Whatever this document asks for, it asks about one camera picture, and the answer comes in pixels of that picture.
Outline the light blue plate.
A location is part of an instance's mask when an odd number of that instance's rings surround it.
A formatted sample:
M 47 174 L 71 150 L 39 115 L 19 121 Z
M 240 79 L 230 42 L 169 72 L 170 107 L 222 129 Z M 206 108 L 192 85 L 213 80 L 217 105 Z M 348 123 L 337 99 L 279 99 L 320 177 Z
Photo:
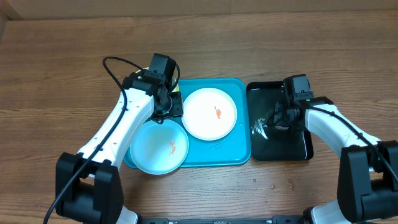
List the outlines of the light blue plate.
M 175 121 L 162 124 L 148 121 L 143 124 L 130 146 L 135 166 L 151 175 L 164 175 L 179 168 L 189 148 L 185 130 Z

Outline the green sponge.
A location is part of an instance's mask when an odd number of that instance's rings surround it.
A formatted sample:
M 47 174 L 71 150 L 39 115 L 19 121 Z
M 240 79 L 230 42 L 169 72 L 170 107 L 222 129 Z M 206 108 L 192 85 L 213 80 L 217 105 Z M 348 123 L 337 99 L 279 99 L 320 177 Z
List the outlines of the green sponge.
M 280 126 L 280 125 L 275 125 L 275 128 L 279 129 L 279 130 L 288 130 L 290 127 L 289 126 Z

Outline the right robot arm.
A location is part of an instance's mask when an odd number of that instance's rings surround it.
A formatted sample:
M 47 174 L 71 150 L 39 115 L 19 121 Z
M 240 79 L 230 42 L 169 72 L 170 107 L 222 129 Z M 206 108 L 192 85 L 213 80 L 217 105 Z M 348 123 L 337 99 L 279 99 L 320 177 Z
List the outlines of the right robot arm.
M 367 134 L 326 97 L 277 103 L 267 125 L 309 131 L 340 158 L 336 199 L 304 211 L 304 223 L 373 223 L 397 216 L 397 141 Z

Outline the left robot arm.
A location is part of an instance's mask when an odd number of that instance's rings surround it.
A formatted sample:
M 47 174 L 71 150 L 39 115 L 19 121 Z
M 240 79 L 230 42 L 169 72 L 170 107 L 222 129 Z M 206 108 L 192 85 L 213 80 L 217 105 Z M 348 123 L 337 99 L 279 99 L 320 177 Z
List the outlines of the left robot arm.
M 138 130 L 182 115 L 178 80 L 125 78 L 118 103 L 102 127 L 76 154 L 64 152 L 55 168 L 55 200 L 49 212 L 81 223 L 140 223 L 126 208 L 119 169 Z

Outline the white plate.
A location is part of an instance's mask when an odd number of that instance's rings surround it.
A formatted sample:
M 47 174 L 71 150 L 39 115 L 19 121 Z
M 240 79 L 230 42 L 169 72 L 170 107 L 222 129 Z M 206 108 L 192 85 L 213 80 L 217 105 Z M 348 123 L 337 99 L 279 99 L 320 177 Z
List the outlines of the white plate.
M 227 136 L 238 118 L 235 102 L 217 88 L 201 88 L 183 102 L 182 123 L 195 138 L 214 141 Z

